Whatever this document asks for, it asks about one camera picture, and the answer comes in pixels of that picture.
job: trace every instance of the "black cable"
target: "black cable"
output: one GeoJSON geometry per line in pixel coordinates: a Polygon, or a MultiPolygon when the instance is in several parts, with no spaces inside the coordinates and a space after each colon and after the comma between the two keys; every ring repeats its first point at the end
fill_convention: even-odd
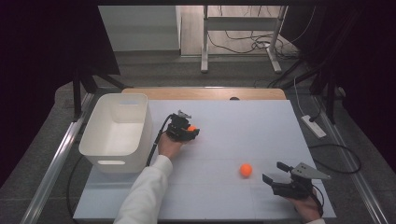
{"type": "Polygon", "coordinates": [[[259,8],[259,13],[257,13],[257,17],[259,17],[260,16],[260,12],[262,11],[262,6],[260,6],[260,8],[259,8]]]}
{"type": "Polygon", "coordinates": [[[311,196],[311,198],[315,201],[315,203],[318,206],[318,211],[319,211],[319,215],[322,217],[323,216],[323,204],[320,203],[318,196],[314,194],[314,192],[312,191],[308,191],[309,195],[311,196]]]}
{"type": "Polygon", "coordinates": [[[324,41],[317,47],[315,47],[314,49],[311,49],[310,51],[308,51],[307,53],[304,54],[300,54],[299,56],[288,56],[283,54],[283,47],[284,45],[282,44],[280,51],[277,50],[277,48],[275,48],[276,51],[276,56],[287,60],[287,59],[298,59],[298,58],[307,58],[309,55],[315,53],[316,51],[320,50],[322,51],[324,49],[324,47],[326,46],[327,42],[330,41],[339,31],[340,29],[343,27],[343,25],[345,24],[345,22],[347,21],[347,17],[345,17],[343,20],[341,20],[333,29],[333,31],[326,36],[326,38],[324,39],[324,41]]]}
{"type": "Polygon", "coordinates": [[[268,8],[268,6],[266,6],[266,7],[267,7],[268,15],[270,15],[270,17],[272,17],[271,12],[270,12],[270,9],[268,8]]]}
{"type": "Polygon", "coordinates": [[[270,46],[270,42],[269,41],[259,41],[259,39],[265,38],[265,37],[269,37],[269,36],[263,35],[263,36],[258,36],[256,39],[251,38],[251,39],[253,39],[253,43],[251,44],[251,48],[252,49],[268,49],[269,46],[270,46]]]}
{"type": "Polygon", "coordinates": [[[222,16],[222,8],[221,8],[221,6],[218,6],[218,11],[220,13],[220,16],[222,16]]]}
{"type": "Polygon", "coordinates": [[[253,87],[254,87],[255,89],[257,88],[256,83],[257,83],[257,82],[260,82],[260,81],[266,81],[266,82],[268,82],[269,80],[264,79],[264,78],[255,80],[254,83],[253,83],[253,87]]]}
{"type": "Polygon", "coordinates": [[[76,168],[79,164],[79,162],[81,161],[81,159],[83,158],[82,155],[79,156],[78,160],[76,161],[75,165],[73,166],[73,170],[70,173],[69,179],[67,181],[67,187],[66,187],[66,203],[67,203],[67,210],[69,211],[69,215],[72,218],[73,222],[76,224],[79,224],[75,219],[73,219],[73,209],[72,209],[72,205],[70,203],[70,184],[72,182],[72,178],[73,178],[73,174],[76,171],[76,168]]]}
{"type": "Polygon", "coordinates": [[[251,9],[252,9],[252,6],[247,6],[247,12],[244,14],[244,17],[249,13],[249,11],[250,11],[250,15],[251,15],[251,9]]]}
{"type": "Polygon", "coordinates": [[[300,65],[300,63],[302,63],[304,60],[303,59],[299,59],[297,62],[295,62],[288,70],[286,70],[282,76],[278,77],[277,79],[273,80],[272,82],[270,82],[267,86],[267,88],[273,88],[275,86],[276,83],[278,83],[280,80],[282,80],[283,78],[285,78],[288,74],[290,74],[292,71],[294,71],[294,69],[297,68],[298,65],[300,65]]]}
{"type": "Polygon", "coordinates": [[[311,197],[314,200],[315,204],[318,206],[319,215],[322,217],[323,216],[323,205],[319,201],[317,195],[315,195],[312,190],[307,189],[303,184],[301,184],[297,181],[294,181],[293,183],[297,184],[301,189],[305,190],[309,194],[309,197],[311,197]]]}
{"type": "Polygon", "coordinates": [[[165,127],[166,122],[168,122],[168,120],[172,117],[172,115],[169,115],[165,121],[163,122],[163,126],[161,127],[161,129],[158,131],[157,137],[155,138],[154,144],[152,145],[151,151],[148,155],[148,161],[146,162],[146,166],[149,166],[149,164],[151,163],[151,158],[154,155],[154,151],[155,148],[158,145],[158,142],[160,141],[161,138],[161,134],[163,134],[163,128],[165,127]]]}
{"type": "Polygon", "coordinates": [[[250,53],[251,51],[255,50],[255,49],[251,49],[251,50],[243,51],[243,52],[241,52],[241,51],[236,51],[236,50],[229,49],[229,48],[226,48],[226,47],[223,47],[223,46],[220,46],[220,45],[216,45],[215,43],[213,43],[212,39],[210,38],[210,34],[207,34],[207,37],[209,37],[210,43],[212,43],[213,46],[218,47],[218,48],[221,48],[221,49],[227,49],[227,50],[229,50],[229,51],[231,51],[231,52],[234,52],[234,53],[250,53]]]}
{"type": "Polygon", "coordinates": [[[324,206],[324,196],[323,196],[323,193],[321,192],[321,190],[320,190],[317,186],[315,186],[315,185],[312,185],[312,186],[314,186],[314,188],[317,189],[317,191],[319,191],[319,194],[320,194],[320,196],[321,196],[321,198],[322,198],[321,206],[323,207],[323,206],[324,206]]]}
{"type": "Polygon", "coordinates": [[[283,47],[285,45],[288,45],[288,44],[284,44],[283,41],[281,41],[280,39],[278,39],[278,41],[280,42],[281,46],[280,46],[280,51],[277,48],[274,48],[276,57],[278,57],[280,59],[283,59],[283,60],[303,58],[302,56],[294,56],[294,55],[293,56],[289,56],[289,55],[284,54],[283,53],[283,47]]]}
{"type": "Polygon", "coordinates": [[[252,37],[256,38],[256,37],[271,37],[272,35],[250,35],[250,36],[244,36],[244,37],[232,37],[229,36],[227,31],[225,31],[225,34],[227,35],[228,38],[233,39],[233,40],[242,40],[242,39],[250,39],[252,37]]]}
{"type": "MultiPolygon", "coordinates": [[[[321,79],[321,71],[319,72],[318,78],[319,78],[319,83],[321,83],[321,81],[320,81],[320,79],[321,79]]],[[[318,114],[316,116],[314,116],[314,117],[309,119],[310,122],[314,122],[320,116],[322,106],[323,106],[323,103],[320,102],[319,112],[318,112],[318,114]]]]}
{"type": "Polygon", "coordinates": [[[336,173],[343,174],[343,175],[353,175],[353,174],[356,174],[357,172],[359,172],[361,170],[361,159],[359,158],[359,156],[354,151],[352,151],[352,149],[350,149],[348,147],[344,147],[342,145],[337,145],[337,144],[323,144],[323,145],[311,146],[311,147],[308,147],[308,148],[315,148],[315,147],[340,147],[340,148],[345,149],[348,152],[350,152],[356,158],[356,160],[358,161],[358,168],[356,170],[354,170],[354,171],[341,171],[341,170],[334,169],[334,168],[330,167],[329,165],[326,165],[323,162],[314,159],[315,162],[319,163],[323,167],[325,167],[325,168],[327,168],[327,169],[329,169],[331,171],[334,171],[336,173]]]}

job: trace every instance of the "metal rail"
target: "metal rail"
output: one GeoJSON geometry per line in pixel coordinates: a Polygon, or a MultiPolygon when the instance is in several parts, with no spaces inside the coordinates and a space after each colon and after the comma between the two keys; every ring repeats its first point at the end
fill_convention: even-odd
{"type": "MultiPolygon", "coordinates": [[[[341,146],[346,147],[346,143],[344,139],[342,138],[341,134],[339,133],[337,127],[335,124],[332,124],[331,121],[327,118],[326,114],[324,111],[321,111],[320,113],[321,118],[324,121],[324,124],[331,132],[330,136],[332,137],[332,140],[341,146]]],[[[352,156],[347,151],[340,150],[340,155],[341,159],[343,160],[346,168],[349,171],[356,170],[358,168],[358,164],[355,161],[355,158],[352,156]]],[[[356,189],[358,190],[359,194],[361,195],[362,200],[364,201],[368,212],[370,213],[373,222],[376,224],[388,224],[388,220],[385,217],[381,205],[379,204],[378,199],[373,193],[373,190],[371,189],[370,185],[367,183],[366,179],[364,178],[363,174],[361,172],[357,172],[354,175],[351,175],[351,178],[353,182],[355,183],[356,189]]]]}
{"type": "Polygon", "coordinates": [[[49,165],[49,169],[41,180],[40,185],[38,186],[37,191],[35,192],[35,196],[29,204],[22,220],[21,224],[36,223],[40,214],[43,210],[43,207],[50,196],[52,188],[58,179],[58,175],[64,166],[64,161],[69,154],[70,148],[74,143],[76,135],[81,128],[81,125],[87,115],[87,110],[91,104],[93,98],[93,94],[87,93],[82,102],[82,113],[79,119],[76,122],[72,122],[67,129],[66,134],[64,135],[64,139],[62,143],[59,145],[58,150],[56,151],[52,162],[49,165]]]}

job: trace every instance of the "orange ball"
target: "orange ball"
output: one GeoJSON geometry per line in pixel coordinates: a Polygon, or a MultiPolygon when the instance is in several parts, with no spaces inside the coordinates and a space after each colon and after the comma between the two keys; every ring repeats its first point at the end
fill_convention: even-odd
{"type": "Polygon", "coordinates": [[[251,165],[249,163],[242,164],[241,168],[239,169],[239,172],[241,172],[241,175],[244,177],[249,177],[252,171],[253,168],[251,168],[251,165]]]}
{"type": "Polygon", "coordinates": [[[192,132],[192,131],[194,131],[195,129],[197,129],[197,128],[196,128],[195,126],[191,125],[191,126],[187,129],[187,131],[192,132]]]}

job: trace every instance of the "black curtain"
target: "black curtain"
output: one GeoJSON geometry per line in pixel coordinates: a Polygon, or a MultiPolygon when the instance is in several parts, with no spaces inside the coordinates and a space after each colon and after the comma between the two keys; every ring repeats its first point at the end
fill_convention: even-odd
{"type": "Polygon", "coordinates": [[[328,7],[318,35],[318,50],[307,58],[313,64],[325,58],[339,34],[339,24],[353,7],[361,9],[361,14],[337,53],[332,70],[336,85],[346,92],[344,108],[396,172],[394,4],[363,0],[348,7],[328,7]]]}
{"type": "Polygon", "coordinates": [[[120,71],[98,7],[78,1],[2,1],[0,57],[3,185],[46,120],[59,87],[77,70],[84,76],[94,75],[87,68],[120,71]]]}

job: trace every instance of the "gray carpet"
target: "gray carpet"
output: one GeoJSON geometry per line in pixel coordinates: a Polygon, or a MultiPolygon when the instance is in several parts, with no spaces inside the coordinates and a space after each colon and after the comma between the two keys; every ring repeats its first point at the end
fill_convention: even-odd
{"type": "MultiPolygon", "coordinates": [[[[266,57],[211,57],[207,74],[201,74],[199,58],[118,53],[117,59],[121,76],[114,76],[114,78],[135,87],[253,87],[256,84],[258,88],[265,88],[270,81],[279,77],[274,74],[266,57]]],[[[293,61],[282,61],[281,67],[285,70],[292,64],[293,61]]],[[[306,69],[302,64],[293,74],[301,74],[306,69]]],[[[103,88],[97,92],[94,100],[97,100],[101,94],[120,91],[111,88],[111,85],[101,78],[95,79],[98,85],[103,88]]],[[[308,79],[298,84],[297,89],[301,108],[305,114],[315,116],[318,113],[318,106],[307,90],[311,81],[312,79],[308,79]]],[[[301,117],[294,88],[286,90],[286,94],[293,105],[296,117],[301,117]]],[[[0,189],[0,223],[19,223],[21,221],[21,217],[34,196],[35,190],[73,118],[71,84],[61,87],[55,97],[55,105],[42,129],[11,177],[0,189]]],[[[346,144],[361,158],[363,162],[361,172],[382,205],[389,223],[396,223],[396,175],[390,170],[370,140],[349,117],[341,103],[341,101],[335,102],[336,127],[346,144]]],[[[317,119],[317,123],[324,128],[321,118],[317,119]]],[[[301,128],[309,146],[332,141],[330,137],[318,140],[302,123],[301,128]]],[[[311,153],[315,159],[339,169],[345,169],[339,153],[333,147],[311,149],[311,153]]],[[[65,195],[69,175],[78,158],[77,140],[71,148],[64,168],[37,223],[73,223],[67,211],[65,195]]],[[[324,181],[324,185],[338,218],[326,220],[327,223],[374,223],[349,175],[336,174],[320,165],[318,168],[332,176],[332,180],[324,181]]],[[[76,169],[70,188],[71,204],[74,207],[77,205],[90,169],[91,164],[83,158],[76,169]]],[[[285,220],[264,223],[299,223],[299,221],[285,220]]]]}

